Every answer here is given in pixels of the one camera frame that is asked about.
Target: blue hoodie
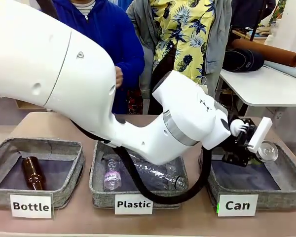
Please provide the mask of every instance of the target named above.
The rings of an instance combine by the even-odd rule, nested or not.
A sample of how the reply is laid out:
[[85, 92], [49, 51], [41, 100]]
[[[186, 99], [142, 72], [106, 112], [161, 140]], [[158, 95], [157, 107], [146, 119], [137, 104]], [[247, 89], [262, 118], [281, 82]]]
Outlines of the blue hoodie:
[[123, 72], [123, 84], [116, 90], [112, 112], [126, 114], [127, 90], [137, 88], [144, 70], [144, 52], [127, 14], [107, 0], [96, 0], [88, 19], [70, 2], [53, 0], [59, 20], [99, 44]]

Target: hand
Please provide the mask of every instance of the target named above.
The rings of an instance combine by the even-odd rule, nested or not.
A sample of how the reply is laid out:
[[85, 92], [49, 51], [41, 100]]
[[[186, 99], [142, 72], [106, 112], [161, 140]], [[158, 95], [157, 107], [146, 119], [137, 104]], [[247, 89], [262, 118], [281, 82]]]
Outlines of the hand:
[[116, 67], [116, 88], [120, 88], [121, 85], [123, 84], [123, 72], [122, 69], [119, 67]]

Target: robotic arm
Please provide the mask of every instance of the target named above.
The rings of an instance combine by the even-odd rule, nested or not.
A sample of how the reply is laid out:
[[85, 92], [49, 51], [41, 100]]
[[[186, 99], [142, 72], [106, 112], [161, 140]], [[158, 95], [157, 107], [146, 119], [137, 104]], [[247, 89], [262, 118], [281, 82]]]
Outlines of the robotic arm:
[[[212, 97], [175, 71], [154, 89], [163, 113], [145, 127], [111, 113], [115, 91], [113, 61], [94, 41], [27, 5], [0, 0], [0, 96], [58, 111], [107, 145], [158, 165], [198, 142], [210, 150], [246, 127], [239, 119], [228, 123]], [[263, 121], [247, 151], [256, 153], [268, 132], [272, 123]]]

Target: gray jacket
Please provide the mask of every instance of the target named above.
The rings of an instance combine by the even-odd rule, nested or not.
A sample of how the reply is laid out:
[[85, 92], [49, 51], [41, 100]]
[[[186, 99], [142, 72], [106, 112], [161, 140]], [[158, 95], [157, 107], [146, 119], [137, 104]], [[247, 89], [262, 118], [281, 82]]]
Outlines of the gray jacket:
[[[225, 47], [231, 21], [231, 0], [214, 0], [215, 20], [207, 43], [205, 74], [209, 95], [214, 96], [222, 69]], [[144, 99], [150, 98], [150, 81], [155, 47], [159, 41], [149, 0], [133, 0], [126, 13], [132, 20], [145, 53], [145, 69], [140, 76], [140, 89]]]

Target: plastic bottle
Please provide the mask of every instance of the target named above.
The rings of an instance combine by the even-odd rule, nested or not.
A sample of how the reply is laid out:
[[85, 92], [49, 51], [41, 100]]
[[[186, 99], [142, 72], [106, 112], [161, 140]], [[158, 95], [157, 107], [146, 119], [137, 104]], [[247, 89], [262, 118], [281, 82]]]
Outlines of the plastic bottle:
[[177, 175], [175, 167], [169, 164], [154, 165], [147, 162], [136, 162], [136, 169], [140, 177], [151, 187], [158, 190], [184, 190], [187, 181], [181, 175]]
[[22, 160], [22, 170], [26, 185], [31, 190], [45, 190], [46, 178], [36, 157]]
[[106, 173], [104, 175], [104, 190], [114, 191], [122, 186], [119, 172], [119, 160], [112, 157], [106, 163]]

